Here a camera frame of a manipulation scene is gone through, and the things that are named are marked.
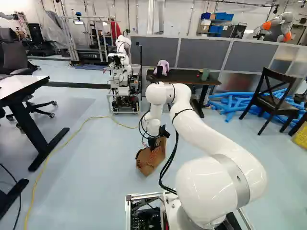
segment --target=table leg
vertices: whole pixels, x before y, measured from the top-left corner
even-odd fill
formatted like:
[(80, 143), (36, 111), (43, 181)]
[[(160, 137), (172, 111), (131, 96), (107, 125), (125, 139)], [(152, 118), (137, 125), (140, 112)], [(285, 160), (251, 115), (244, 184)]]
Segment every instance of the table leg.
[(307, 113), (305, 113), (301, 119), (299, 119), (299, 121), (297, 122), (297, 124), (289, 131), (289, 135), (293, 136), (293, 134), (295, 134), (299, 128), (303, 125), (303, 123), (307, 121)]
[(4, 214), (9, 210), (17, 197), (20, 196), (21, 192), (29, 183), (26, 179), (21, 179), (10, 191), (8, 194), (5, 194), (0, 190), (0, 219)]
[(205, 117), (203, 112), (202, 112), (202, 105), (203, 105), (203, 101), (205, 100), (205, 96), (207, 94), (208, 88), (209, 88), (208, 85), (202, 86), (202, 91), (201, 91), (201, 96), (200, 96), (199, 101), (197, 101), (196, 99), (191, 100), (191, 105), (192, 105), (193, 109), (195, 110), (195, 112), (200, 116), (200, 118)]
[(23, 132), (38, 151), (38, 156), (28, 168), (30, 172), (34, 172), (69, 131), (69, 128), (63, 128), (49, 143), (47, 143), (22, 102), (13, 103), (9, 105), (9, 108), (13, 112)]

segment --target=blue storage bin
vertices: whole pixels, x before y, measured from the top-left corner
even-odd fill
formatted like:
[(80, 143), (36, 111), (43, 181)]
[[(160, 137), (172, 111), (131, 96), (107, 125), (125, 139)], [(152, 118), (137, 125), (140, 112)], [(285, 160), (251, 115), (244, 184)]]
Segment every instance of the blue storage bin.
[(215, 19), (216, 20), (225, 20), (226, 15), (227, 15), (226, 12), (215, 13)]
[(210, 16), (211, 16), (211, 13), (202, 13), (201, 14), (201, 20), (204, 20), (204, 19), (210, 19)]
[(209, 28), (210, 33), (218, 33), (218, 31), (219, 31), (219, 26), (211, 25)]
[(227, 13), (226, 16), (225, 16), (225, 20), (226, 21), (232, 21), (233, 17), (234, 17), (234, 14)]
[(218, 26), (217, 32), (222, 33), (222, 31), (223, 31), (223, 26), (222, 25)]

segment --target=red object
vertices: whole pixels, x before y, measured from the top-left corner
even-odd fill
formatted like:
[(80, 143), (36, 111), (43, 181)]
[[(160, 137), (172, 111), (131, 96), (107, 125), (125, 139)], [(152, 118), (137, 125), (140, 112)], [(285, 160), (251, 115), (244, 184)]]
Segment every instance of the red object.
[(120, 31), (120, 27), (118, 25), (118, 23), (116, 23), (115, 25), (115, 22), (111, 22), (111, 29), (112, 29), (112, 37), (113, 37), (113, 41), (114, 41), (114, 45), (115, 45), (115, 41), (116, 39), (118, 38), (118, 36), (122, 35), (121, 34), (121, 31)]
[(287, 42), (291, 40), (291, 32), (287, 32), (286, 34), (284, 34), (284, 39), (283, 42)]
[(265, 30), (269, 30), (271, 28), (271, 25), (271, 22), (265, 22), (264, 24), (262, 24), (262, 28)]

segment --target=brown paper bag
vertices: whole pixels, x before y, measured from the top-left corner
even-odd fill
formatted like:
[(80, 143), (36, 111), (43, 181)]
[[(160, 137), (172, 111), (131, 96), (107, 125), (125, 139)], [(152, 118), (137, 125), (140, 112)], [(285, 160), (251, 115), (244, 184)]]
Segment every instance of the brown paper bag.
[(307, 149), (307, 122), (305, 122), (299, 128), (299, 130), (296, 132), (296, 134), (292, 138), (292, 141), (295, 144)]
[(136, 167), (145, 175), (150, 175), (165, 158), (166, 137), (157, 139), (158, 147), (141, 149), (136, 155)]

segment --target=yellow cable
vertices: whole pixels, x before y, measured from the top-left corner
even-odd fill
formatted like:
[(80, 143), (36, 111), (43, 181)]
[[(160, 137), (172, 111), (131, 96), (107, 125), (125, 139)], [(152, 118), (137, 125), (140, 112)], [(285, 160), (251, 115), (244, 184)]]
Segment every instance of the yellow cable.
[(39, 175), (37, 176), (36, 180), (35, 180), (35, 183), (33, 185), (33, 188), (32, 188), (32, 197), (31, 197), (31, 203), (30, 203), (30, 207), (28, 208), (28, 211), (26, 213), (26, 216), (25, 216), (25, 219), (24, 219), (24, 230), (27, 230), (28, 229), (28, 219), (29, 219), (29, 215), (31, 213), (31, 210), (32, 210), (32, 207), (33, 207), (33, 203), (34, 203), (34, 197), (35, 197), (35, 191), (36, 191), (36, 186), (37, 186), (37, 183), (39, 182), (40, 178), (42, 177), (45, 169), (46, 169), (46, 166), (49, 162), (49, 159), (51, 158), (51, 156), (58, 150), (62, 149), (63, 147), (65, 147), (80, 131), (81, 129), (83, 128), (84, 124), (86, 122), (88, 122), (89, 120), (91, 119), (94, 119), (94, 118), (111, 118), (112, 121), (114, 121), (116, 124), (120, 125), (120, 126), (123, 126), (123, 127), (126, 127), (126, 128), (130, 128), (130, 129), (135, 129), (135, 128), (138, 128), (138, 127), (130, 127), (130, 126), (127, 126), (127, 125), (124, 125), (122, 123), (120, 123), (119, 121), (117, 121), (114, 117), (112, 116), (92, 116), (92, 117), (89, 117), (86, 119), (86, 121), (84, 121), (82, 123), (82, 125), (80, 126), (80, 128), (75, 131), (71, 136), (70, 138), (64, 143), (62, 144), (60, 147), (58, 147), (57, 149), (53, 150), (49, 155), (48, 157), (46, 158), (45, 162), (44, 162), (44, 165), (43, 165), (43, 168), (42, 170), (40, 171)]

